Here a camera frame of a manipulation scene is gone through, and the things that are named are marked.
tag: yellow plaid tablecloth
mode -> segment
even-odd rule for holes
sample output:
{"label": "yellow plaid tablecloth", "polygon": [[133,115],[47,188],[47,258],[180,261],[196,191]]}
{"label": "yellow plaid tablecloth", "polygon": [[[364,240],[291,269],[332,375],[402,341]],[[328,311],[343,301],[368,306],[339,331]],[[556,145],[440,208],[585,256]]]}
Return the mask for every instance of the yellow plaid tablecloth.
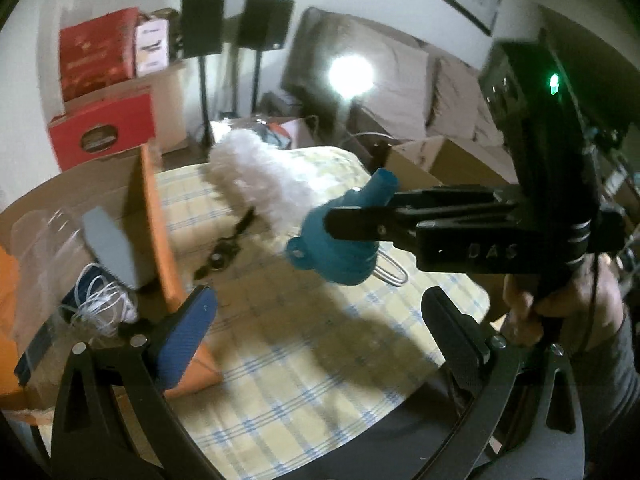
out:
{"label": "yellow plaid tablecloth", "polygon": [[[354,155],[331,147],[288,152],[335,186],[326,200],[369,178]],[[170,240],[185,286],[215,240],[246,211],[201,164],[158,175]],[[210,276],[218,315],[205,342],[225,381],[171,401],[194,441],[228,479],[270,479],[344,444],[413,393],[442,356],[422,322],[425,289],[441,286],[462,312],[481,319],[485,293],[465,275],[420,272],[412,254],[384,249],[409,273],[394,288],[377,278],[327,283],[292,267],[288,236],[258,220],[231,267]]]}

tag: red item in box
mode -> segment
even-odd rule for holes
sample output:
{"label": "red item in box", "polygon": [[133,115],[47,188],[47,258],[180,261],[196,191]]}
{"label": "red item in box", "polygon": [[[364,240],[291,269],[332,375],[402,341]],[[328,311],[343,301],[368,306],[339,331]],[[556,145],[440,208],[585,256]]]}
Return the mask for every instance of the red item in box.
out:
{"label": "red item in box", "polygon": [[139,146],[155,134],[147,92],[92,103],[49,125],[49,137],[62,171]]}
{"label": "red item in box", "polygon": [[133,78],[139,10],[123,9],[60,31],[60,86],[71,101]]}

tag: coiled white cord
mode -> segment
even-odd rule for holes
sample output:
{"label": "coiled white cord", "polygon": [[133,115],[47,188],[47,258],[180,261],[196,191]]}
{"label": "coiled white cord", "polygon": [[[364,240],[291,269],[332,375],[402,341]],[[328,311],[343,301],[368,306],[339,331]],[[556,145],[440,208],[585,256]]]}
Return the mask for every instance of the coiled white cord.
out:
{"label": "coiled white cord", "polygon": [[382,256],[386,261],[388,261],[391,265],[393,265],[398,272],[400,272],[400,276],[395,276],[391,272],[386,269],[383,269],[381,266],[376,265],[376,268],[373,269],[373,275],[382,280],[385,283],[388,283],[392,286],[403,286],[406,282],[409,281],[409,273],[406,272],[404,267],[400,265],[393,257],[389,256],[389,254],[385,253],[382,249],[378,249],[378,255]]}
{"label": "coiled white cord", "polygon": [[116,335],[121,322],[134,323],[138,320],[138,300],[135,293],[128,292],[118,282],[108,282],[104,276],[96,276],[91,280],[86,291],[86,298],[80,301],[79,285],[82,277],[92,267],[100,267],[96,263],[88,264],[76,280],[74,296],[78,309],[63,305],[74,314],[71,325],[84,323],[93,326],[107,337]]}

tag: blue gripper pad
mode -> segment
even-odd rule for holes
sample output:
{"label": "blue gripper pad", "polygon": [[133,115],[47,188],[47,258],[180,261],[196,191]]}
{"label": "blue gripper pad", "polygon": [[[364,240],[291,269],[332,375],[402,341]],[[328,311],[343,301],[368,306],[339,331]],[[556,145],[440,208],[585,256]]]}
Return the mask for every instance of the blue gripper pad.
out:
{"label": "blue gripper pad", "polygon": [[148,356],[155,368],[158,389],[169,390],[180,382],[217,310],[215,292],[198,286],[177,312],[156,327]]}

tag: blue funnel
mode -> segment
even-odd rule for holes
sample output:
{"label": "blue funnel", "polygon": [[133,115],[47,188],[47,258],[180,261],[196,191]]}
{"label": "blue funnel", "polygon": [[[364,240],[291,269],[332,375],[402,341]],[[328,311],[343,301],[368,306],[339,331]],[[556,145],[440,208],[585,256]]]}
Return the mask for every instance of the blue funnel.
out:
{"label": "blue funnel", "polygon": [[379,243],[335,240],[324,230],[324,216],[334,207],[385,206],[396,191],[396,176],[380,169],[362,189],[350,189],[313,209],[302,224],[300,236],[289,240],[287,258],[297,269],[315,269],[328,282],[359,285],[376,267]]}

